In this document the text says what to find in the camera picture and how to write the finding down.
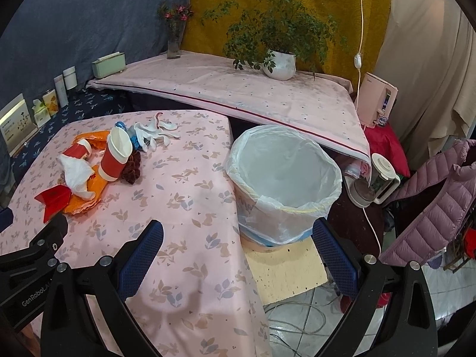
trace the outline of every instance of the green tissue box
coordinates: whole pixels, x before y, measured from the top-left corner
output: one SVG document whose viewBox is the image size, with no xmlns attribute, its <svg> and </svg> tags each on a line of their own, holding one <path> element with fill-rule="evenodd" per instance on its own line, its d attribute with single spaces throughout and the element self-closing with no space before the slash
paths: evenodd
<svg viewBox="0 0 476 357">
<path fill-rule="evenodd" d="M 126 58 L 124 52 L 116 52 L 115 54 L 100 57 L 92 62 L 92 71 L 98 79 L 105 78 L 113 73 L 122 71 L 126 68 Z"/>
</svg>

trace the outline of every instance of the trash can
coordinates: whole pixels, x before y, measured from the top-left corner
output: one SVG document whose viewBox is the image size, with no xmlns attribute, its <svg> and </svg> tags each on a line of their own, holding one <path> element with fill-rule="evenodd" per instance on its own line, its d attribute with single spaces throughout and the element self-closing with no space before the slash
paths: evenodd
<svg viewBox="0 0 476 357">
<path fill-rule="evenodd" d="M 336 163 L 318 143 L 285 126 L 244 132 L 225 170 L 235 183 L 240 233 L 265 247 L 310 236 L 341 192 Z"/>
</svg>

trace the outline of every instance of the blue gripper pad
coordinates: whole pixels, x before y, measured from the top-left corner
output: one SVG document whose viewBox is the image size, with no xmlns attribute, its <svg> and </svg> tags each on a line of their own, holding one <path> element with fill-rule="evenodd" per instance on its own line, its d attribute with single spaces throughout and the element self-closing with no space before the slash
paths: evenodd
<svg viewBox="0 0 476 357">
<path fill-rule="evenodd" d="M 150 225 L 150 229 L 119 272 L 117 292 L 122 302 L 135 295 L 164 241 L 162 224 L 153 220 L 147 227 Z"/>
<path fill-rule="evenodd" d="M 325 219 L 321 218 L 314 222 L 312 239 L 339 291 L 354 300 L 358 293 L 358 273 L 325 225 Z"/>
<path fill-rule="evenodd" d="M 13 212 L 10 208 L 5 208 L 0 211 L 0 232 L 13 224 Z"/>
</svg>

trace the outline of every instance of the blue backdrop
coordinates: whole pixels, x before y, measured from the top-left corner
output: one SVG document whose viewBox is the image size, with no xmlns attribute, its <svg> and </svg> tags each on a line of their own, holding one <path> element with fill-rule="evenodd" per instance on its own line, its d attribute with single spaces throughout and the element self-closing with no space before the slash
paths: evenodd
<svg viewBox="0 0 476 357">
<path fill-rule="evenodd" d="M 167 32 L 156 16 L 163 1 L 188 0 L 24 0 L 0 37 L 0 107 L 19 93 L 31 107 L 72 65 L 84 83 L 101 56 L 121 51 L 132 63 L 166 50 Z M 9 167 L 5 151 L 0 138 L 0 191 Z"/>
</svg>

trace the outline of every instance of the metal screw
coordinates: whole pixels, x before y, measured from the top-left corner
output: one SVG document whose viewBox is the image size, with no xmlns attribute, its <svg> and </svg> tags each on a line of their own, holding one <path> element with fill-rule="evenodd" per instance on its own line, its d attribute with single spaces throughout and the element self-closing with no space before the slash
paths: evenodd
<svg viewBox="0 0 476 357">
<path fill-rule="evenodd" d="M 103 256 L 101 259 L 99 259 L 99 264 L 103 267 L 109 266 L 109 264 L 112 263 L 112 257 L 110 256 Z"/>
<path fill-rule="evenodd" d="M 364 260 L 368 264 L 375 264 L 377 262 L 377 258 L 370 254 L 365 255 Z"/>
<path fill-rule="evenodd" d="M 412 260 L 410 262 L 410 267 L 413 268 L 415 271 L 418 271 L 420 269 L 420 264 L 415 260 Z"/>
<path fill-rule="evenodd" d="M 67 263 L 60 263 L 58 264 L 58 267 L 56 267 L 56 271 L 63 272 L 63 271 L 66 271 L 67 268 L 68 268 Z"/>
</svg>

